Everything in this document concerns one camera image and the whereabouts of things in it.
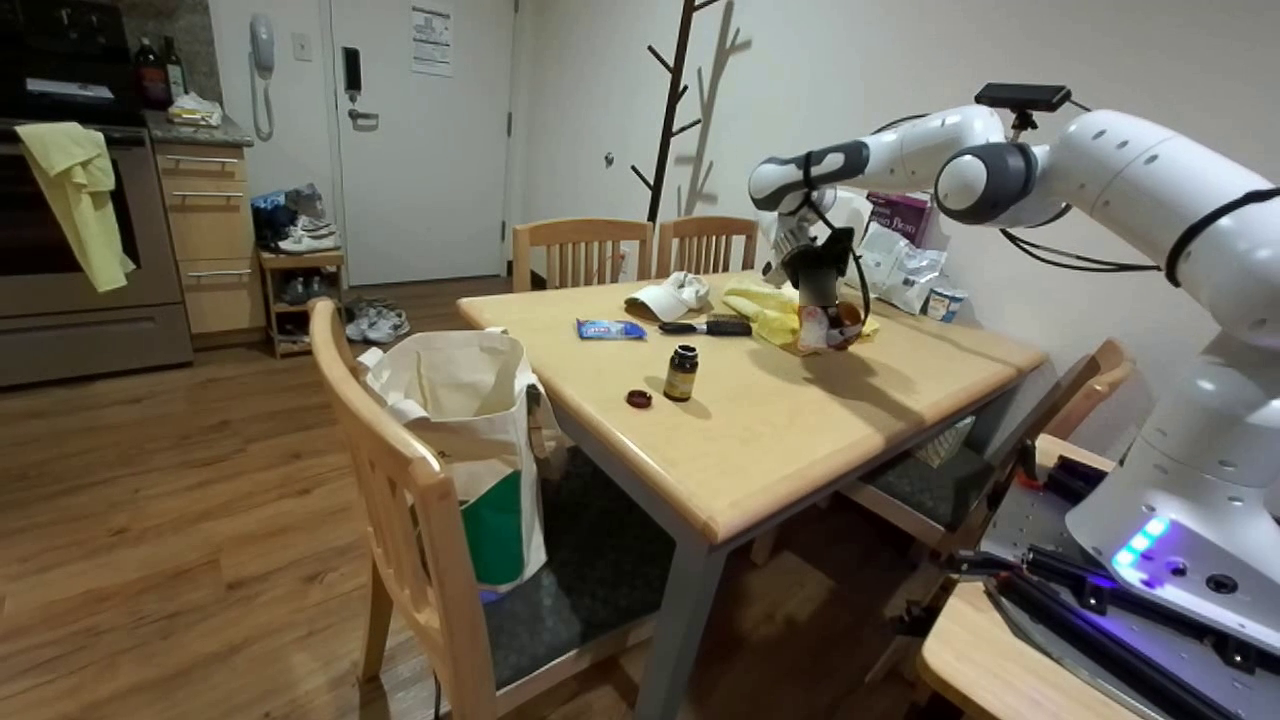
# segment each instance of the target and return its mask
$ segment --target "wooden table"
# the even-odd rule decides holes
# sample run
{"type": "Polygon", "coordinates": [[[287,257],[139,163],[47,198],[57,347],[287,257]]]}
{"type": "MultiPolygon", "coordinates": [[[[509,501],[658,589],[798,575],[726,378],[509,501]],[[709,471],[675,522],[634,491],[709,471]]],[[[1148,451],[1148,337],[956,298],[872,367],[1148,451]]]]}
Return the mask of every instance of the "wooden table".
{"type": "Polygon", "coordinates": [[[575,320],[624,317],[638,282],[462,297],[481,328],[509,328],[557,398],[571,440],[675,540],[638,688],[638,717],[679,707],[725,557],[922,440],[944,419],[1011,391],[1042,355],[1026,344],[879,312],[879,332],[848,352],[790,355],[761,339],[658,337],[575,339],[575,320]],[[686,404],[658,396],[675,344],[695,344],[686,404]],[[626,389],[656,396],[634,410],[626,389]]]}
{"type": "MultiPolygon", "coordinates": [[[[1105,455],[1041,437],[1035,468],[1053,468],[1056,455],[1110,468],[1105,455]]],[[[1131,717],[1123,702],[1011,634],[981,584],[956,584],[922,639],[919,671],[930,690],[981,717],[1131,717]]]]}

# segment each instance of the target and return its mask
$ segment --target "blue light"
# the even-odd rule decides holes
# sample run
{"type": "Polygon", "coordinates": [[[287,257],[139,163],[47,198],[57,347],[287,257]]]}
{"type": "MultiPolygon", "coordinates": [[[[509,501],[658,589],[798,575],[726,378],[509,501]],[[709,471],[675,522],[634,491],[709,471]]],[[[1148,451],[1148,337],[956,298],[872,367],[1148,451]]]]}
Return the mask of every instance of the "blue light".
{"type": "Polygon", "coordinates": [[[1131,536],[1123,546],[1148,552],[1153,543],[1156,543],[1156,536],[1131,536]]]}
{"type": "Polygon", "coordinates": [[[1153,514],[1148,522],[1143,522],[1143,531],[1156,540],[1156,536],[1164,536],[1166,531],[1166,514],[1153,514]]]}

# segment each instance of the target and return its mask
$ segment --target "light switch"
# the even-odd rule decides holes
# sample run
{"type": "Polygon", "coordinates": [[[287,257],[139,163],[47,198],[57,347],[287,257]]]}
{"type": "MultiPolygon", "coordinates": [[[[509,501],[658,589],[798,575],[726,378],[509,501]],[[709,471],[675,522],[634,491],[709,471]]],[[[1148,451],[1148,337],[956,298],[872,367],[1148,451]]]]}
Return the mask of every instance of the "light switch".
{"type": "Polygon", "coordinates": [[[311,63],[311,36],[306,32],[287,32],[293,60],[311,63]]]}

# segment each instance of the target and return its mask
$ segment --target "kitchen cabinet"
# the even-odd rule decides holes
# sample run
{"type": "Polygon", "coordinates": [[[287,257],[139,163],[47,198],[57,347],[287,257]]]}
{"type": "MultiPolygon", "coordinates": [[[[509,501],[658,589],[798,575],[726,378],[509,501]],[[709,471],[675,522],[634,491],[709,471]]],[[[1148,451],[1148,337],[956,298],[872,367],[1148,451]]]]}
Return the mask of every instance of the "kitchen cabinet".
{"type": "Polygon", "coordinates": [[[252,217],[238,145],[156,145],[169,230],[197,344],[258,339],[252,217]]]}

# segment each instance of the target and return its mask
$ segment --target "shelf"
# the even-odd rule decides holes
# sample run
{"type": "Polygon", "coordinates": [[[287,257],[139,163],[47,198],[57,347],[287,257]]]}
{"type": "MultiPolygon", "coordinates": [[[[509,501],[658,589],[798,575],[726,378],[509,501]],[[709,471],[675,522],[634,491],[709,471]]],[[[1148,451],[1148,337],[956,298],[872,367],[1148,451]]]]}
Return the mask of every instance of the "shelf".
{"type": "Polygon", "coordinates": [[[311,352],[306,337],[275,337],[275,355],[300,355],[311,352]]]}
{"type": "Polygon", "coordinates": [[[343,269],[343,251],[258,251],[263,271],[343,269]]]}
{"type": "Polygon", "coordinates": [[[314,297],[343,297],[343,251],[258,251],[258,269],[263,269],[263,297],[268,297],[268,328],[272,328],[272,352],[275,355],[300,355],[311,352],[306,332],[306,312],[314,297]],[[314,297],[306,297],[304,303],[284,303],[284,287],[297,281],[314,281],[314,297]]]}

